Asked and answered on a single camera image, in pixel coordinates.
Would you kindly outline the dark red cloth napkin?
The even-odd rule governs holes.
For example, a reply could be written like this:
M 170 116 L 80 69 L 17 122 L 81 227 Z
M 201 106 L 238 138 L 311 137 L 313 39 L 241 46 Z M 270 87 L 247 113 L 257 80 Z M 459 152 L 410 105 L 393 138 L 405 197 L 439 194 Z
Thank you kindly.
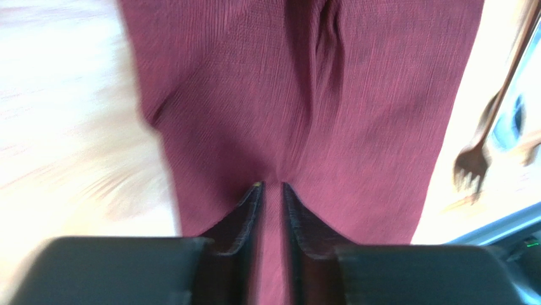
M 482 1 L 121 1 L 183 234 L 266 184 L 253 304 L 288 304 L 282 185 L 357 243 L 409 243 Z

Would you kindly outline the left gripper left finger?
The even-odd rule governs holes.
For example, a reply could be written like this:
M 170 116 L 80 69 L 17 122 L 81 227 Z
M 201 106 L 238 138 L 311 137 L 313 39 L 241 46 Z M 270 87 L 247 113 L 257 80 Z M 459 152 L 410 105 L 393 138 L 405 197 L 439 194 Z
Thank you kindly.
M 38 255 L 12 304 L 247 304 L 264 193 L 195 237 L 73 236 Z

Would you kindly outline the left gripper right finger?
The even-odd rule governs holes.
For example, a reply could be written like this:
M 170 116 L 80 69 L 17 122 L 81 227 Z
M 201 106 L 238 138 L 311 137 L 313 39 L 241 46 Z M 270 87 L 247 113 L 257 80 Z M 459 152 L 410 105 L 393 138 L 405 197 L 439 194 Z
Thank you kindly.
M 475 246 L 358 245 L 289 184 L 283 203 L 292 304 L 522 304 L 509 272 Z

